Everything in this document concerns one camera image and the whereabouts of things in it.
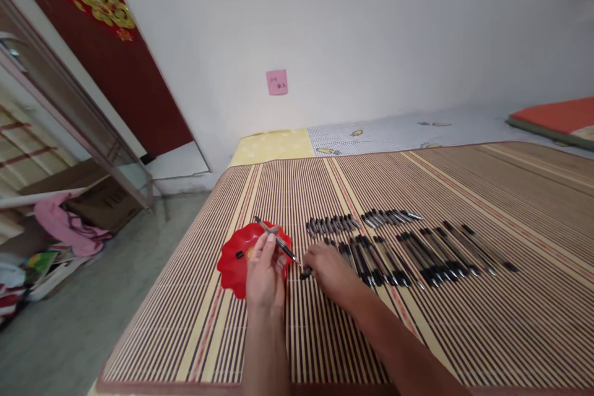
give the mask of bamboo mat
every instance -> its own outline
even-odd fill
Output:
[[[223,243],[258,215],[281,224],[302,257],[310,217],[396,208],[425,218],[405,230],[444,219],[469,224],[521,271],[498,268],[496,277],[484,273],[437,290],[376,288],[461,383],[477,393],[589,394],[593,177],[590,160],[521,142],[231,167],[114,348],[97,391],[235,394],[246,307],[220,288],[215,265]],[[396,235],[392,227],[364,232]],[[298,275],[292,267],[286,283],[295,391],[391,394],[353,321],[314,280]]]

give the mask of pink cloth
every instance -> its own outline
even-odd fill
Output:
[[[35,218],[50,235],[70,244],[74,255],[94,255],[101,251],[103,240],[111,238],[111,234],[103,229],[85,226],[79,216],[62,209],[60,205],[70,197],[70,193],[61,193],[39,201],[35,204]]]

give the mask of red plastic plate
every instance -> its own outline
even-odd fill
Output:
[[[264,222],[268,227],[274,225]],[[221,287],[231,289],[238,299],[246,297],[246,279],[248,276],[248,259],[256,245],[260,235],[264,233],[263,227],[258,223],[250,223],[242,229],[235,231],[229,241],[221,248],[221,258],[217,263],[217,270],[221,273]],[[291,249],[291,238],[283,232],[283,228],[277,233]],[[241,258],[237,258],[237,252],[242,252]],[[283,280],[286,280],[286,269],[292,260],[287,256],[287,263],[283,269]]]

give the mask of concrete floor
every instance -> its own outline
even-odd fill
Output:
[[[84,396],[208,193],[141,212],[52,298],[0,332],[0,394]]]

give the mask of white wall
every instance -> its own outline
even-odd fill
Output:
[[[594,93],[585,0],[126,2],[212,179],[255,132]]]
[[[27,20],[35,26],[37,32],[62,60],[72,75],[74,75],[74,77],[79,81],[79,84],[87,91],[90,98],[97,104],[97,107],[99,107],[106,118],[109,119],[111,124],[130,146],[132,151],[134,151],[136,156],[141,157],[145,155],[147,151],[143,148],[138,139],[136,139],[136,136],[134,136],[122,118],[119,117],[118,112],[113,108],[111,103],[109,103],[99,87],[97,87],[95,81],[91,78],[74,53],[66,45],[66,42],[62,39],[58,31],[56,31],[41,8],[39,8],[35,0],[12,1],[20,9],[21,13],[23,13]]]

